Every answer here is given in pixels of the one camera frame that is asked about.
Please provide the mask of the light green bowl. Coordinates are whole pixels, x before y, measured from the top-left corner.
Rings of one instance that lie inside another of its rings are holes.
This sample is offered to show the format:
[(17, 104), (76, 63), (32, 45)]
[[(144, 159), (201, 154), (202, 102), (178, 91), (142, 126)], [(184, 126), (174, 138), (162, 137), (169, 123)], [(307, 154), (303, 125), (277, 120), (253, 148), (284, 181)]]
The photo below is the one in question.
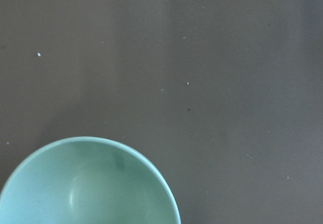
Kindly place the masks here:
[(180, 223), (158, 169), (108, 139), (73, 137), (23, 160), (1, 191), (1, 223)]

